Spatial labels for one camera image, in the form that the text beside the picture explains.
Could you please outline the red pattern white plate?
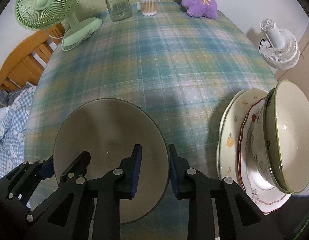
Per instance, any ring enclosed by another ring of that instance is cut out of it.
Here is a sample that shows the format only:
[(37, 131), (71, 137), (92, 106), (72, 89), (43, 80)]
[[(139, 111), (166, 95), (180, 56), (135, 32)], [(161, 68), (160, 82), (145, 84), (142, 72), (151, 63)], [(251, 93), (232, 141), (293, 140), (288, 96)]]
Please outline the red pattern white plate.
[(252, 128), (264, 102), (265, 99), (255, 102), (241, 125), (238, 140), (238, 173), (242, 189), (264, 214), (269, 214), (282, 207), (291, 194), (283, 193), (266, 181), (254, 162), (251, 151)]

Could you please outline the ceramic bowl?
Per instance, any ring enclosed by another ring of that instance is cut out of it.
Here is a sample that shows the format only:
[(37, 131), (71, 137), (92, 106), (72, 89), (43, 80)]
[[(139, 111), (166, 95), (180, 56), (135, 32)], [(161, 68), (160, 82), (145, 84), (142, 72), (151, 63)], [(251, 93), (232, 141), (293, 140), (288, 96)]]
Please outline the ceramic bowl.
[(142, 146), (139, 181), (135, 197), (120, 202), (120, 222), (134, 222), (150, 213), (165, 193), (169, 176), (168, 147), (156, 123), (142, 109), (120, 99), (97, 99), (71, 113), (54, 144), (56, 180), (82, 152), (91, 160), (87, 180), (104, 176)]
[(284, 193), (301, 193), (309, 184), (309, 101), (290, 80), (267, 94), (251, 136), (260, 175)]

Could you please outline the scalloped yellow flower plate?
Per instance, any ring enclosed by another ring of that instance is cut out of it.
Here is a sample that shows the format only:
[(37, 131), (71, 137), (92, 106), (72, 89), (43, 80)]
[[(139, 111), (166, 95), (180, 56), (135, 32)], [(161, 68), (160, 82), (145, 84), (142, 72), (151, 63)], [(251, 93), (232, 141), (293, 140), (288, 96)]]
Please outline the scalloped yellow flower plate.
[(238, 141), (241, 125), (250, 108), (265, 99), (267, 91), (258, 88), (240, 90), (226, 107), (219, 126), (219, 142), (216, 150), (216, 167), (218, 178), (231, 177), (237, 184), (238, 175)]

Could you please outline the plaid green tablecloth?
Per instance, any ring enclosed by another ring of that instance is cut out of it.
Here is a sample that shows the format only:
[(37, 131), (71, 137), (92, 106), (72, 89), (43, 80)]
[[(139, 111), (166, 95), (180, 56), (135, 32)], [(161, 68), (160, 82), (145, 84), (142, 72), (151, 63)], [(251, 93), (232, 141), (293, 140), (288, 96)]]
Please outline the plaid green tablecloth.
[(248, 37), (224, 14), (193, 18), (178, 3), (158, 13), (102, 26), (75, 49), (53, 52), (36, 88), (24, 154), (53, 153), (61, 124), (94, 99), (129, 101), (155, 120), (168, 144), (189, 164), (216, 178), (221, 116), (238, 91), (271, 90), (276, 78)]

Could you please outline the green desk fan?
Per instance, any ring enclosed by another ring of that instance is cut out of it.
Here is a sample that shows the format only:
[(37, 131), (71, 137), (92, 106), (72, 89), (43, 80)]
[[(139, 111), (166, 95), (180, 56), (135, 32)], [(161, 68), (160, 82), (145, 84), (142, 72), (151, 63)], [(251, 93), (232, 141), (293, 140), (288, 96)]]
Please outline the green desk fan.
[(70, 51), (90, 38), (102, 25), (98, 17), (79, 21), (74, 9), (80, 0), (16, 0), (14, 15), (23, 28), (45, 30), (67, 20), (69, 29), (61, 38), (61, 47)]

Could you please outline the glass jar black lid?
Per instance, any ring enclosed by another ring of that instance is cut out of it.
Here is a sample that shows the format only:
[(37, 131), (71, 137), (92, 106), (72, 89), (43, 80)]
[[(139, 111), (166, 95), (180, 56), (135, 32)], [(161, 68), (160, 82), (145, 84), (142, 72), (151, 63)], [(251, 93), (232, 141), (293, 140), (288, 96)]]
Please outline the glass jar black lid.
[(129, 0), (105, 0), (108, 13), (113, 22), (122, 21), (132, 16)]

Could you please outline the white standing fan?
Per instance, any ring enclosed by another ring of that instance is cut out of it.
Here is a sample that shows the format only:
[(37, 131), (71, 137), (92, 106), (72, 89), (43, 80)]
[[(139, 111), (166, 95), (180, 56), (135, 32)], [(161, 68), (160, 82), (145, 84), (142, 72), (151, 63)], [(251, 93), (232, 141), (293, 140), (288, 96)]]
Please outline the white standing fan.
[(278, 27), (267, 18), (260, 22), (261, 32), (265, 35), (259, 44), (259, 53), (266, 63), (276, 70), (288, 70), (299, 61), (298, 42), (288, 29)]

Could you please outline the cotton swab container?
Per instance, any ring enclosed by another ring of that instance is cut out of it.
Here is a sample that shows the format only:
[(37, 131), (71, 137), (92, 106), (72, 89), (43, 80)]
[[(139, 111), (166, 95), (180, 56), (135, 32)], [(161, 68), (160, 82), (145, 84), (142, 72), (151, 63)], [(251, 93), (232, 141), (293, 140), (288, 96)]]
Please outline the cotton swab container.
[(143, 16), (154, 16), (157, 14), (157, 0), (139, 0), (139, 3)]

